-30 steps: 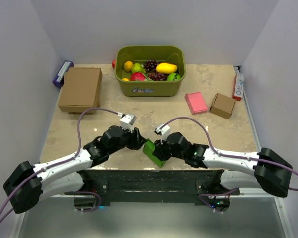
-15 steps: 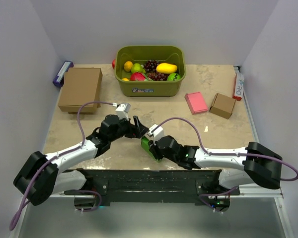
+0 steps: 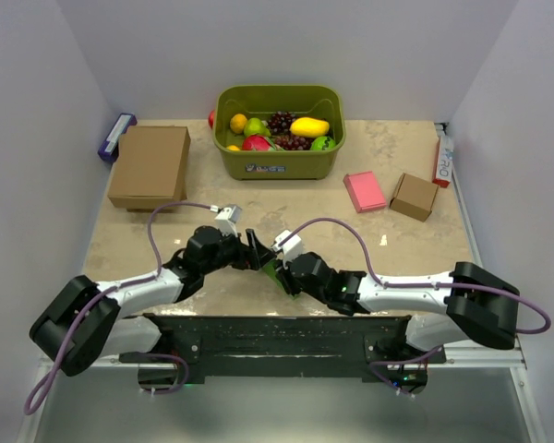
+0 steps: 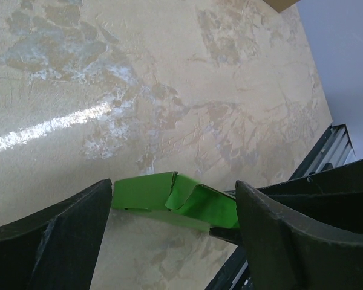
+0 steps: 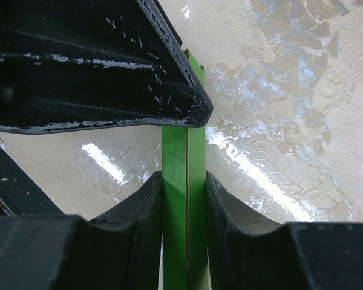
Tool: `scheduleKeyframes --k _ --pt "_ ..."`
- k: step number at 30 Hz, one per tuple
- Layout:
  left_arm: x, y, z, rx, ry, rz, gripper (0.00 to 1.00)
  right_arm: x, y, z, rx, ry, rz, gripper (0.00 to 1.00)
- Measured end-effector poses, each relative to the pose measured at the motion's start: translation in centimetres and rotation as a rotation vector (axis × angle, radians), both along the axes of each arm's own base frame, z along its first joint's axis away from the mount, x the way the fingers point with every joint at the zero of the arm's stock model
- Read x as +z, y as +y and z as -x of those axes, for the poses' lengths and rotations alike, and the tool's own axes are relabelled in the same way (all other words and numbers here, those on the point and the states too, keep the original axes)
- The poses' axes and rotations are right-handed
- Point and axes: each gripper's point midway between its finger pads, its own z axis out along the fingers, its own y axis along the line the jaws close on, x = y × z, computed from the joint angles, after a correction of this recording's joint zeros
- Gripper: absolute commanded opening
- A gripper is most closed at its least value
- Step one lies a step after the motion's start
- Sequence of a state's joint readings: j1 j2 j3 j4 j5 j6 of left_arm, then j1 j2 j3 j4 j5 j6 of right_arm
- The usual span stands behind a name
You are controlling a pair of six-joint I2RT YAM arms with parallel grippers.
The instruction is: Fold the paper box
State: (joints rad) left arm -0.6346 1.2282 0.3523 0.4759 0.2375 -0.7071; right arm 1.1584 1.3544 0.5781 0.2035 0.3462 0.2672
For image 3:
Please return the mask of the green paper box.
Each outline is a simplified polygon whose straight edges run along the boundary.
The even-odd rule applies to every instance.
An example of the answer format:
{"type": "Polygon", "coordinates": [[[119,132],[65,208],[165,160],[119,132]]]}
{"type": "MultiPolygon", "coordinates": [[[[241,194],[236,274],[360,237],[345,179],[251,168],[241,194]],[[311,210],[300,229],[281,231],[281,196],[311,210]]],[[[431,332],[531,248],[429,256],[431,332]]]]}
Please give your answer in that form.
{"type": "Polygon", "coordinates": [[[276,272],[280,269],[286,269],[283,266],[283,262],[279,258],[275,258],[272,262],[267,264],[265,267],[262,268],[262,270],[269,276],[269,278],[277,285],[277,287],[283,291],[285,294],[287,294],[284,290],[282,285],[279,283],[276,277],[276,272]]]}

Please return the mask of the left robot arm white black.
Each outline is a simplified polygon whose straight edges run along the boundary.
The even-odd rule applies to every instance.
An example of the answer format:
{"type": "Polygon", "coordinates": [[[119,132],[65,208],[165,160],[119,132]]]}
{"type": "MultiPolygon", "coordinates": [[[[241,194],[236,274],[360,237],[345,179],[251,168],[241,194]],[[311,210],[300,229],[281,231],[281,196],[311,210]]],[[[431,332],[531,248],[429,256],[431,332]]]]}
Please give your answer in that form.
{"type": "Polygon", "coordinates": [[[60,368],[73,377],[109,352],[115,324],[138,311],[179,303],[197,292],[206,275],[225,267],[259,270],[275,252],[252,229],[248,243],[239,233],[200,226],[187,246],[159,270],[122,281],[71,279],[30,328],[30,339],[53,361],[60,350],[60,368]]]}

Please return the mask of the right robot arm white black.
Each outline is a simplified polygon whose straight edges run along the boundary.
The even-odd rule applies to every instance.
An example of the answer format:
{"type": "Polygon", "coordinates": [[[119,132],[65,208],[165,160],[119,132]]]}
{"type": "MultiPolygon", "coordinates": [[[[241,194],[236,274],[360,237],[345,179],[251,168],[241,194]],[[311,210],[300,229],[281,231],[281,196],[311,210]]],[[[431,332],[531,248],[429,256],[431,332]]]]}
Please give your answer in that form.
{"type": "Polygon", "coordinates": [[[308,252],[289,263],[279,259],[273,267],[286,293],[305,293],[346,316],[416,311],[392,341],[395,356],[406,363],[455,341],[497,350],[515,344],[519,291],[474,263],[458,262],[452,271],[428,276],[373,278],[333,269],[308,252]]]}

